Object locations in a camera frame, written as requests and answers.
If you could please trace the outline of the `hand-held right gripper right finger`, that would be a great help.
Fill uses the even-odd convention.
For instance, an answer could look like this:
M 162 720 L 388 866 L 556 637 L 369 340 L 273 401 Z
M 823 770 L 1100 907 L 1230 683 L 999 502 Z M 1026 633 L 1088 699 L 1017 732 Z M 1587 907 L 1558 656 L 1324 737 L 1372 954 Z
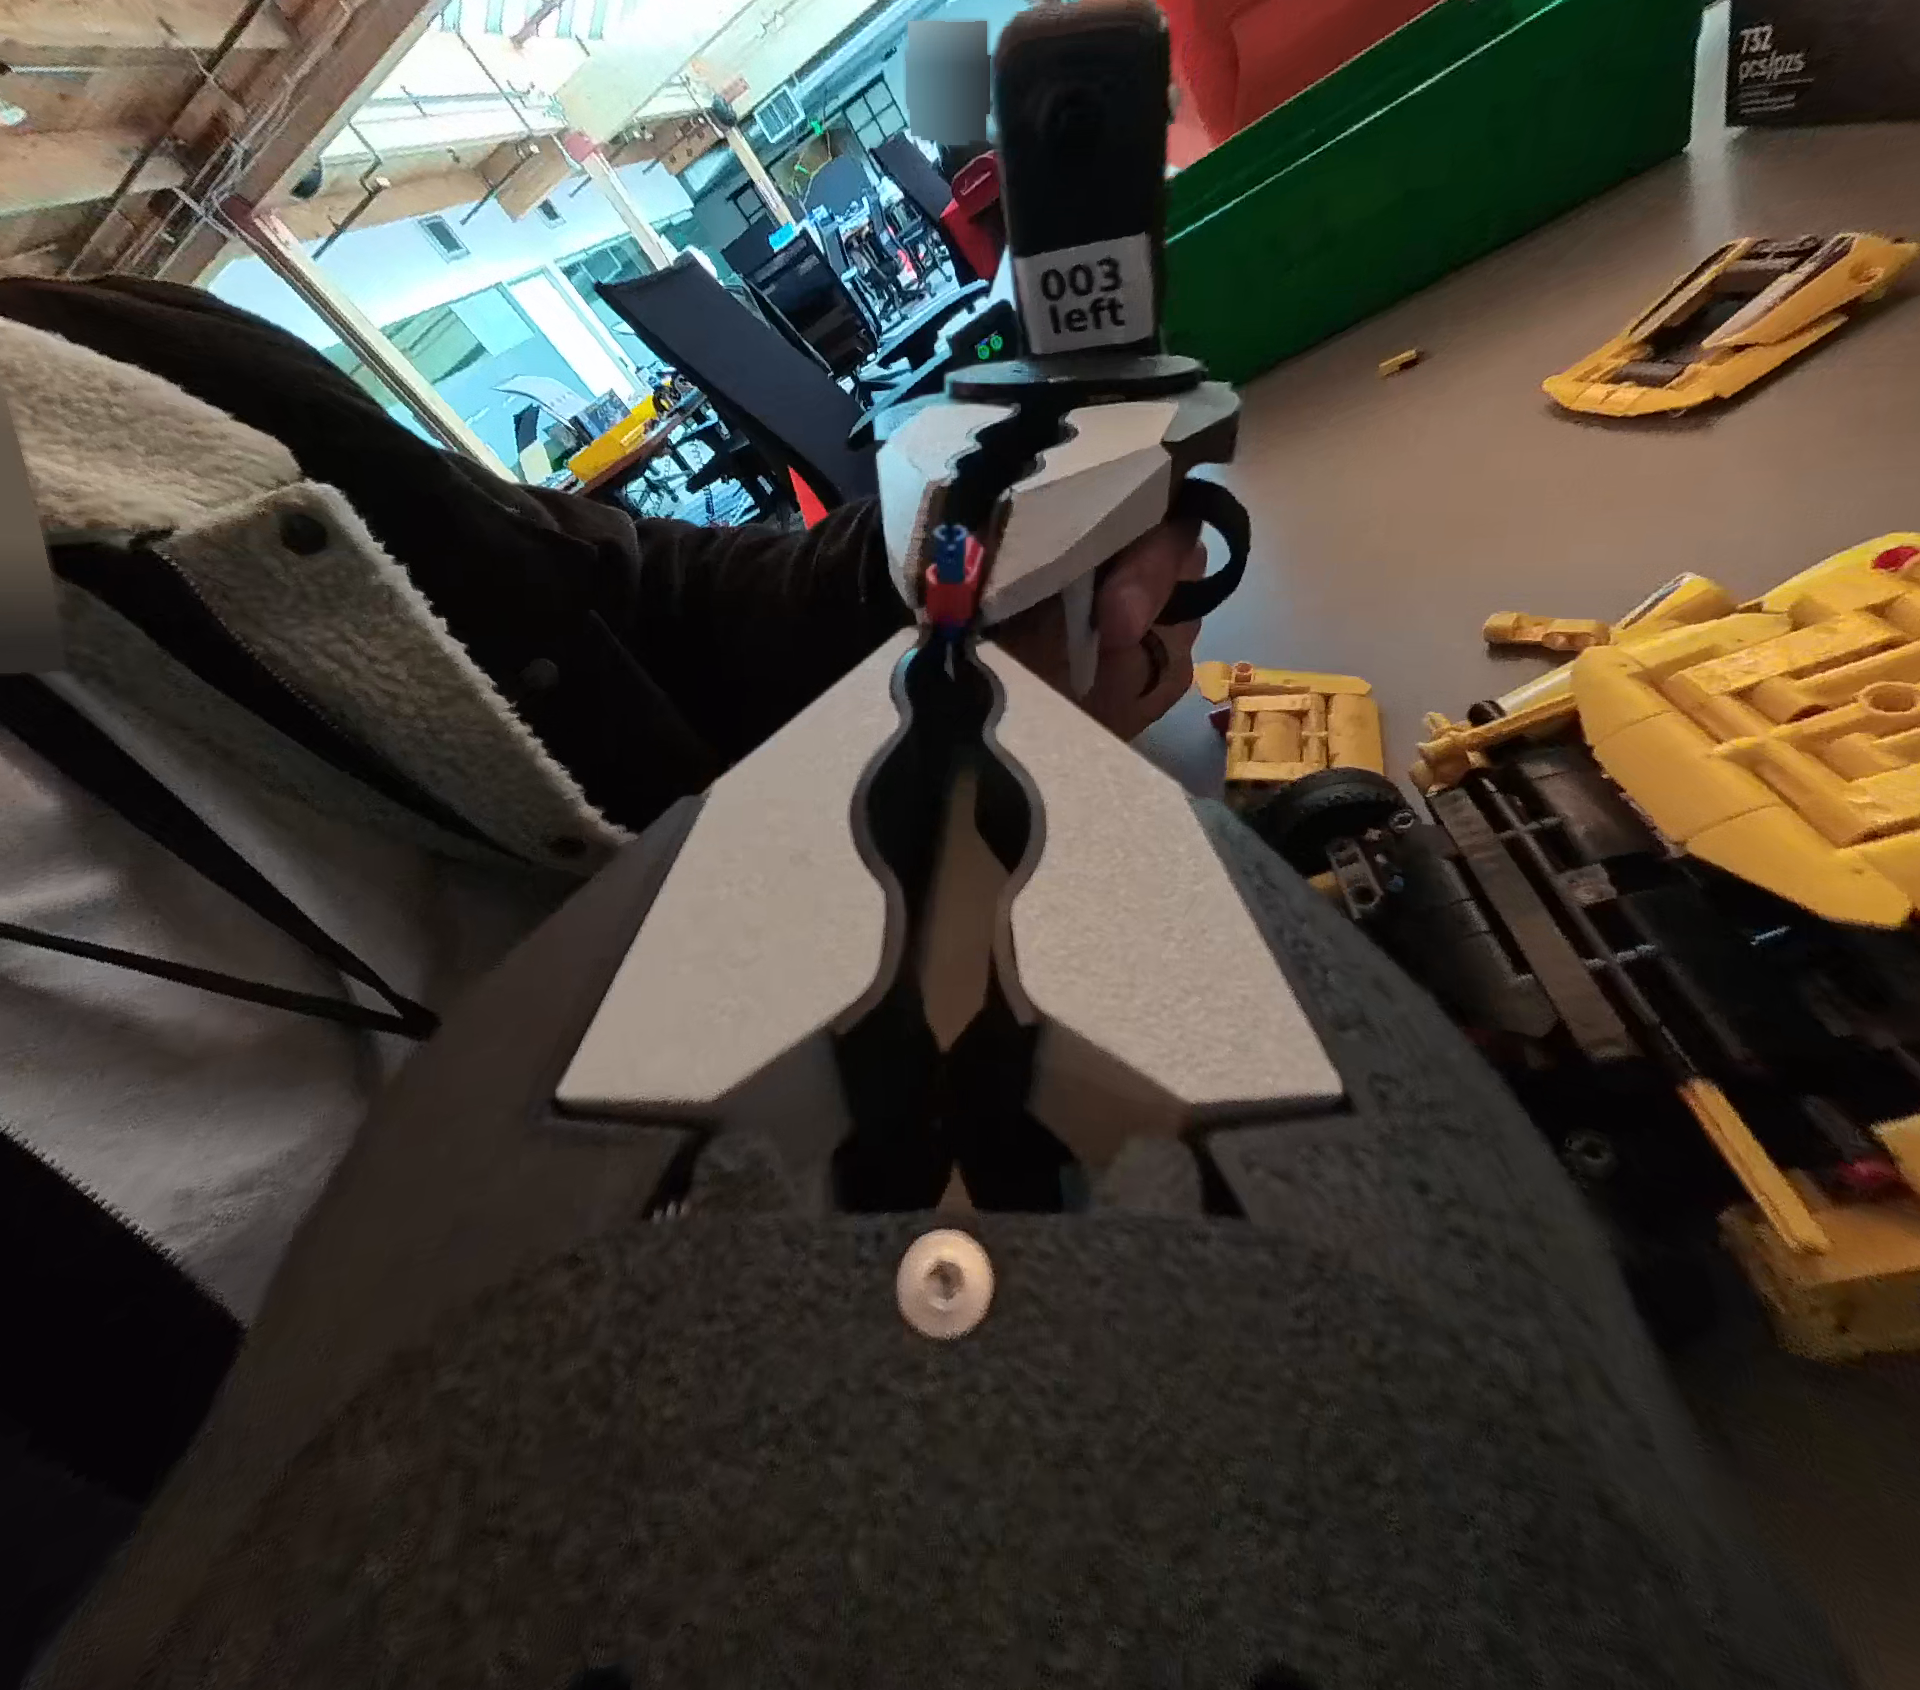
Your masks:
M 954 1198 L 1088 1209 L 1132 1136 L 1345 1101 L 1198 801 L 1006 652 L 954 812 Z

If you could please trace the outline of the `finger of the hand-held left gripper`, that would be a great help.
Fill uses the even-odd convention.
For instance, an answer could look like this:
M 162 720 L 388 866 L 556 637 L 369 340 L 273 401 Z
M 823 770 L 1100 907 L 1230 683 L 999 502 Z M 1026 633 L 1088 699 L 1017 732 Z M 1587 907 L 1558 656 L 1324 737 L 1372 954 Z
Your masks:
M 927 612 L 944 523 L 996 559 L 1026 459 L 1013 410 L 920 410 L 877 443 L 888 563 L 906 612 Z
M 1066 438 L 1006 487 L 980 595 L 986 627 L 1066 595 L 1166 516 L 1174 420 L 1174 395 L 1072 410 Z

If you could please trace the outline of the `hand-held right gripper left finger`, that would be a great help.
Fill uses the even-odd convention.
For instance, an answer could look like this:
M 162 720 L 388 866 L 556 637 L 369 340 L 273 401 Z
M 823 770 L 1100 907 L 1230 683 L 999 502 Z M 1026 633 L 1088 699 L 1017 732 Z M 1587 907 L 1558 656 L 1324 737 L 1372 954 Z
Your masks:
M 920 929 L 954 783 L 954 637 L 902 633 L 695 804 L 556 1114 L 760 1135 L 833 1209 L 954 1185 Z

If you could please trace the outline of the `red bush blue pin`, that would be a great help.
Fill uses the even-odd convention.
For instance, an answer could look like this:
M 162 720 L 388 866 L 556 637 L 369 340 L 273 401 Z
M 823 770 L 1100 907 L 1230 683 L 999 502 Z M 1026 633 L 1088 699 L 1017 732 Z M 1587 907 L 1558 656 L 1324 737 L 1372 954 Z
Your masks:
M 965 523 L 934 529 L 920 612 L 937 637 L 965 637 L 986 606 L 986 539 Z

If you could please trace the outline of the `yellow hood panel assembly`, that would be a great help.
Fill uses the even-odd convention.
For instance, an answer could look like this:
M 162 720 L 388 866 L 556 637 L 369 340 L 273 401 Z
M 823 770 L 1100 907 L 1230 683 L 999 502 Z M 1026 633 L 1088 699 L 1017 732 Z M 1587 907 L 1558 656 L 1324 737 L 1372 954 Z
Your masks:
M 1383 774 L 1379 697 L 1371 679 L 1198 661 L 1198 697 L 1227 743 L 1227 804 L 1235 812 L 1327 770 Z

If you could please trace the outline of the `yellow toy brick car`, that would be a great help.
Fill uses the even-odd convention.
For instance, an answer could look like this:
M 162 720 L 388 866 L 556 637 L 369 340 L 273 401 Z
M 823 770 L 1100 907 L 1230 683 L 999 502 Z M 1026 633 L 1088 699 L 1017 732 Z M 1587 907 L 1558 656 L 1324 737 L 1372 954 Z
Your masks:
M 1407 786 L 1235 812 L 1467 1027 L 1651 1322 L 1718 1240 L 1809 1363 L 1920 1346 L 1920 569 L 1672 576 L 1428 720 Z

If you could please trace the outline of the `yellow headlight panel piece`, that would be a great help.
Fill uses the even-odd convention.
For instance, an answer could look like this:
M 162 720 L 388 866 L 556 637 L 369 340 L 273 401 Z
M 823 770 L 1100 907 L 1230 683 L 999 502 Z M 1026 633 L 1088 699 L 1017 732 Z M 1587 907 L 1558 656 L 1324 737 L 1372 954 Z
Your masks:
M 1734 401 L 1912 262 L 1910 233 L 1734 233 L 1685 269 L 1651 309 L 1543 390 L 1587 420 L 1656 420 Z

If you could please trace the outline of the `person's left forearm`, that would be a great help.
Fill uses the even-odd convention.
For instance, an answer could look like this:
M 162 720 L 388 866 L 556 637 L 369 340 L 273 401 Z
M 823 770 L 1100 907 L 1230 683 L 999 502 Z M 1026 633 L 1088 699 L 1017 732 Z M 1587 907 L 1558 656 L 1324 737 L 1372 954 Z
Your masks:
M 579 621 L 543 697 L 556 708 L 561 760 L 615 821 L 642 825 L 687 791 L 796 722 L 849 667 L 906 627 L 888 559 L 877 502 L 844 502 L 812 529 L 700 529 L 633 516 L 579 497 L 527 497 L 546 547 L 574 576 Z

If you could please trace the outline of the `person's left hand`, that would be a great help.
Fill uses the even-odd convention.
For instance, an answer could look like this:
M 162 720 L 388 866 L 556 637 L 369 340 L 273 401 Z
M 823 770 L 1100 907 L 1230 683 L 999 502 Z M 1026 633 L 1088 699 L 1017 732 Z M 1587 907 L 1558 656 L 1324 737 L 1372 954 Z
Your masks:
M 996 644 L 1026 661 L 1041 683 L 1072 697 L 1115 743 L 1141 743 L 1189 697 L 1198 621 L 1166 627 L 1160 612 L 1184 583 L 1207 576 L 1198 523 L 1160 523 L 1109 559 L 1091 583 L 1091 683 L 1072 683 L 1072 621 L 1048 595 L 1032 617 L 996 627 Z

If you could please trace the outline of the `small red bin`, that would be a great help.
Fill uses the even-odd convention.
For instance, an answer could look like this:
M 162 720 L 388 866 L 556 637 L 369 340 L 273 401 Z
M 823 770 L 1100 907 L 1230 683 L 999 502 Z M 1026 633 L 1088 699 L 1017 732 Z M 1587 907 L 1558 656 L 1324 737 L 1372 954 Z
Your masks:
M 1006 254 L 1006 218 L 999 218 L 999 155 L 986 151 L 950 180 L 944 230 L 973 262 L 980 282 L 996 282 Z

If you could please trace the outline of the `black tilted panel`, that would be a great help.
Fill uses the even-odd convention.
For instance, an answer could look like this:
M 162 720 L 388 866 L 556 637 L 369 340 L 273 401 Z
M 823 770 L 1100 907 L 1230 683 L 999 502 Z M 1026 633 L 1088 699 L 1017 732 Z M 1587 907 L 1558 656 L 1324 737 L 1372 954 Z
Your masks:
M 600 282 L 600 299 L 711 401 L 775 497 L 805 485 L 823 514 L 877 497 L 877 452 L 849 438 L 857 395 L 708 262 Z

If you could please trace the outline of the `black office chair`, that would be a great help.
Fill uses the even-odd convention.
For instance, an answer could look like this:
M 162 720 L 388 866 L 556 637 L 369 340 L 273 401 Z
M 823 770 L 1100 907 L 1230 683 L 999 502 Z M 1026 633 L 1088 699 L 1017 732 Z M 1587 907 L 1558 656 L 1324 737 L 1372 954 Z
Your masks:
M 954 276 L 927 205 L 849 134 L 826 134 L 802 155 L 788 223 L 753 185 L 735 187 L 716 262 L 760 318 L 844 385 L 927 362 L 950 318 L 980 295 Z

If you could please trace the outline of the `yellow plastic tray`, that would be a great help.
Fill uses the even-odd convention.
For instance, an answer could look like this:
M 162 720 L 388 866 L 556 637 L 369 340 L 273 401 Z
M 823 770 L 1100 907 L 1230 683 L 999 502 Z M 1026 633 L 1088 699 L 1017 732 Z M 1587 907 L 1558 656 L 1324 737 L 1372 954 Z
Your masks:
M 661 420 L 661 410 L 658 410 L 658 395 L 642 395 L 602 438 L 591 438 L 579 452 L 569 452 L 561 474 L 574 485 L 615 476 L 658 438 L 658 420 Z

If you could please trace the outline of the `green plastic bin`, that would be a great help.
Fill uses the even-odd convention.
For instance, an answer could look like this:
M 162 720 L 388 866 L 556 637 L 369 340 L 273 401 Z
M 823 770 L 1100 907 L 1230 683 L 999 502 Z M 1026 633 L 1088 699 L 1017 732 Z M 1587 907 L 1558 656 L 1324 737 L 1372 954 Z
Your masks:
M 1432 5 L 1166 185 L 1166 343 L 1259 382 L 1685 155 L 1696 38 L 1704 0 Z

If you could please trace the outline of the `white striped shirt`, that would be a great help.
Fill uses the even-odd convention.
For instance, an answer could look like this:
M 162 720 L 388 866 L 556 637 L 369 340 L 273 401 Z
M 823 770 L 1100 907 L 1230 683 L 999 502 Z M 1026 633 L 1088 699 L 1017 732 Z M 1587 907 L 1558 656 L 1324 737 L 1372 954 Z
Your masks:
M 274 774 L 257 764 L 274 743 L 237 737 L 237 714 L 152 714 L 73 674 L 55 674 L 51 697 L 414 1006 L 460 998 L 579 887 L 445 844 L 306 754 Z M 380 1006 L 11 732 L 0 786 L 4 923 Z M 284 1246 L 411 1050 L 396 1035 L 4 937 L 4 1135 L 134 1217 L 229 1316 L 257 1313 Z

